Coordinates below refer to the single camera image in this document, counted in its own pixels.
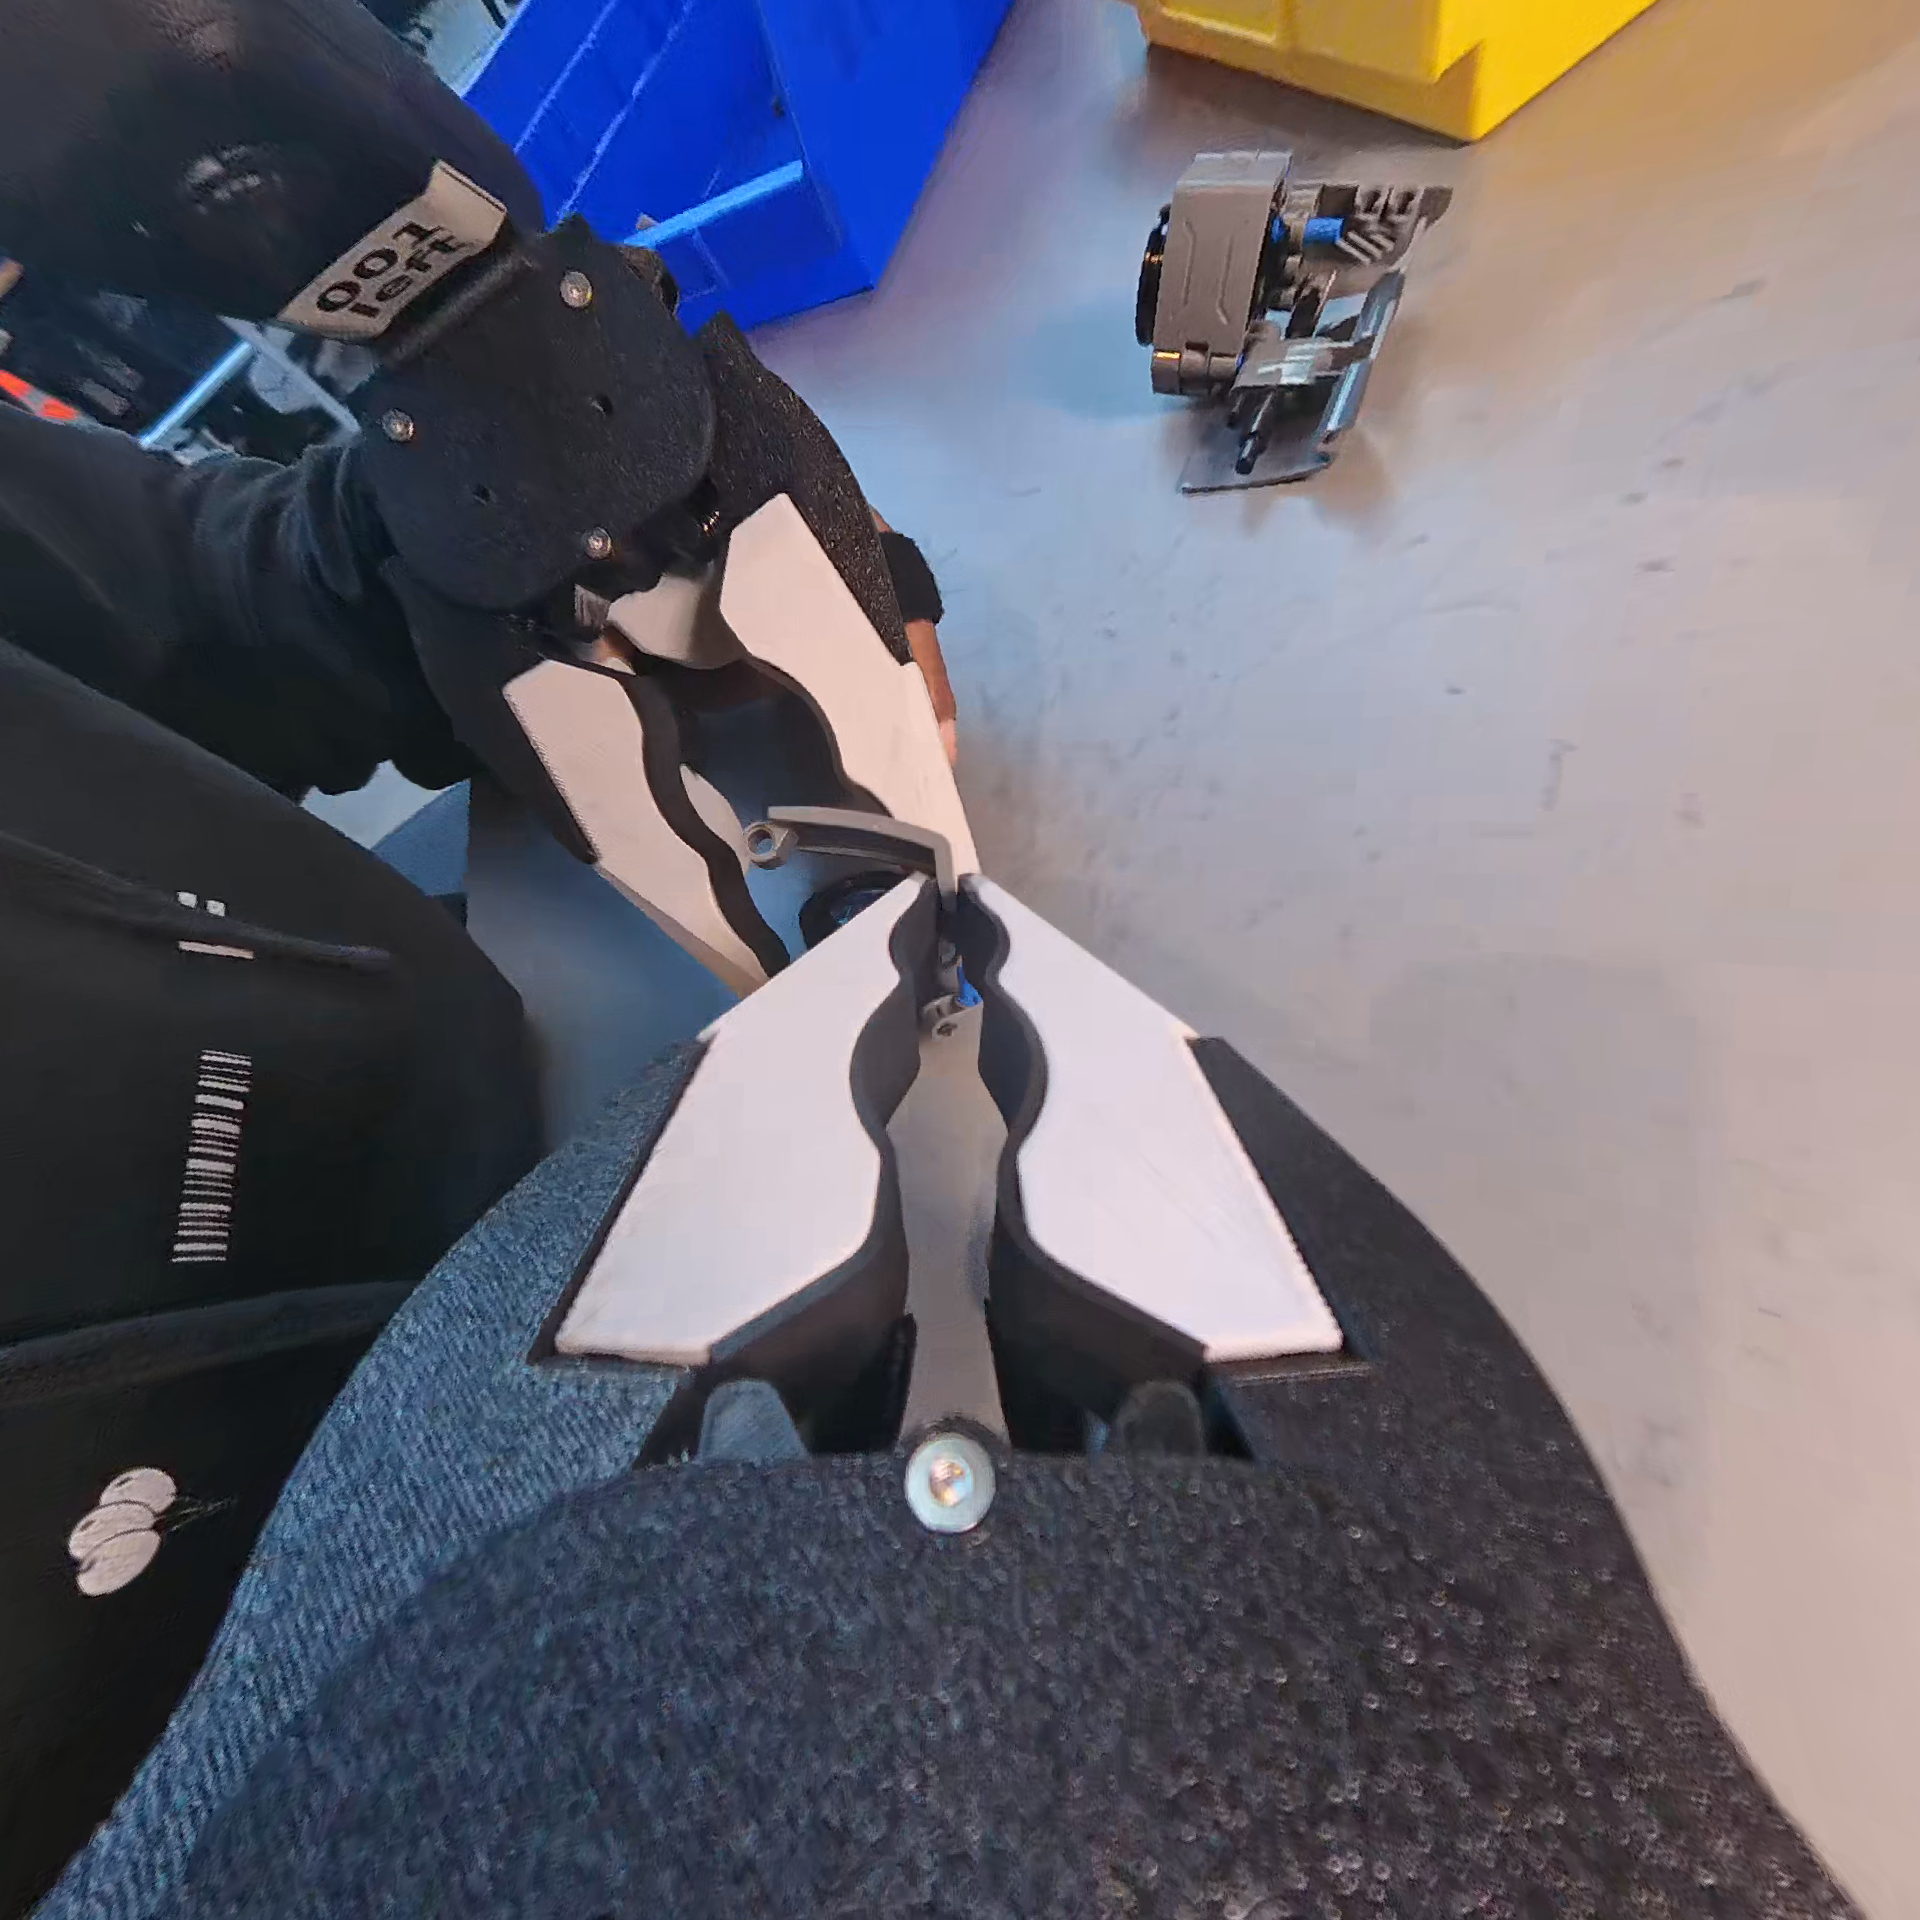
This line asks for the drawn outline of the grey curved brick panel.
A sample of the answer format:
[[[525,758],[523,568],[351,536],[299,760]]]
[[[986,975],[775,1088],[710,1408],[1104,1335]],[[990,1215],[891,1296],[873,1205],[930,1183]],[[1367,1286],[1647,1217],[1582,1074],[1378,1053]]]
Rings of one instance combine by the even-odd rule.
[[[825,858],[851,862],[846,875],[887,869],[930,878],[937,890],[937,910],[945,910],[958,929],[958,861],[952,844],[936,830],[866,811],[775,806],[742,833],[747,862],[757,871],[779,871],[796,858]],[[930,1038],[955,1038],[959,1023],[964,1016],[943,1028],[922,1028]]]

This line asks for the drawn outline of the blue plastic storage bin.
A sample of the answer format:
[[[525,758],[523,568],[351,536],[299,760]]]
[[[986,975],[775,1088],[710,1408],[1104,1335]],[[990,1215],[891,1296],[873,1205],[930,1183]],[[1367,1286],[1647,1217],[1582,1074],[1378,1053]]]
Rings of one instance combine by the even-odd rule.
[[[1011,4],[523,4],[465,102],[680,324],[876,289]]]

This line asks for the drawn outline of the yellow plastic storage bin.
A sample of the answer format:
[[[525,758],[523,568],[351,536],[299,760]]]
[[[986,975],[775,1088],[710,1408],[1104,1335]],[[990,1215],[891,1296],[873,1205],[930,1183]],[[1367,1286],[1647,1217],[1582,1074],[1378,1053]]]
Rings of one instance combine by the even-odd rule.
[[[1132,4],[1171,53],[1477,144],[1650,4]]]

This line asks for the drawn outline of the person's left hand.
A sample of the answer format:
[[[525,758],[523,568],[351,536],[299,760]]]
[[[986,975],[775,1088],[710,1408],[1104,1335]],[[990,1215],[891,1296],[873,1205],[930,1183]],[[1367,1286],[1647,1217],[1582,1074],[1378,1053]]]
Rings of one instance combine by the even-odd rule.
[[[958,695],[948,684],[948,667],[937,640],[937,626],[933,619],[913,617],[904,622],[904,633],[911,660],[922,671],[945,760],[948,766],[958,766]]]

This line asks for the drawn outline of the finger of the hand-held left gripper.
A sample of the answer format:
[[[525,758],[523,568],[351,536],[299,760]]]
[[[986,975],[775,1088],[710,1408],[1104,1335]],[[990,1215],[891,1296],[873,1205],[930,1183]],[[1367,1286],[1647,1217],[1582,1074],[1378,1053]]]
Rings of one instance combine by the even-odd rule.
[[[788,947],[747,890],[731,805],[684,769],[677,716],[658,684],[548,660],[502,699],[588,865],[735,995],[768,985],[791,964]]]
[[[729,541],[718,611],[742,654],[781,678],[828,737],[839,785],[891,820],[936,833],[958,878],[979,871],[958,777],[913,660],[897,660],[788,494]]]

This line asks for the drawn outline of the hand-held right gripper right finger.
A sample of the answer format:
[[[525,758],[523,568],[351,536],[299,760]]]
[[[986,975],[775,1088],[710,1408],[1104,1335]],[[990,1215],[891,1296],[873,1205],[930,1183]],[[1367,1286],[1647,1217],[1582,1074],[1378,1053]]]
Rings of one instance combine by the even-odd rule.
[[[1212,1427],[1224,1378],[1344,1369],[1344,1330],[1254,1159],[1271,1087],[1021,904],[959,882],[976,1065],[1005,1126],[986,1327],[1017,1450],[1081,1452],[1144,1387]]]

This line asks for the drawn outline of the black round toy lens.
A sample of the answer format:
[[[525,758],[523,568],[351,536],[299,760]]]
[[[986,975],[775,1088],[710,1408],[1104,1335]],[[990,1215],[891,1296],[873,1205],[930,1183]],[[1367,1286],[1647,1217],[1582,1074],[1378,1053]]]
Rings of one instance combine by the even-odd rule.
[[[908,879],[902,871],[869,869],[834,878],[818,889],[809,898],[803,898],[799,912],[803,949],[820,947],[839,928],[851,925],[856,915],[885,898],[902,879]],[[936,912],[936,928],[937,935],[933,945],[933,957],[922,964],[916,975],[923,1028],[943,1028],[945,1023],[955,1023],[982,1006],[979,992],[966,975],[958,929],[945,910]]]

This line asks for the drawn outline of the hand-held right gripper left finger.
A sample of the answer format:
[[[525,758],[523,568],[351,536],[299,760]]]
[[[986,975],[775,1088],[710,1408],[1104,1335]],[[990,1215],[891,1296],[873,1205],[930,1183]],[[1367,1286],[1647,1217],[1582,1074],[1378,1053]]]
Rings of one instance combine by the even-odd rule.
[[[697,1038],[549,1349],[677,1377],[641,1454],[770,1387],[814,1454],[891,1454],[916,1369],[891,1123],[922,1072],[933,882],[911,878]]]

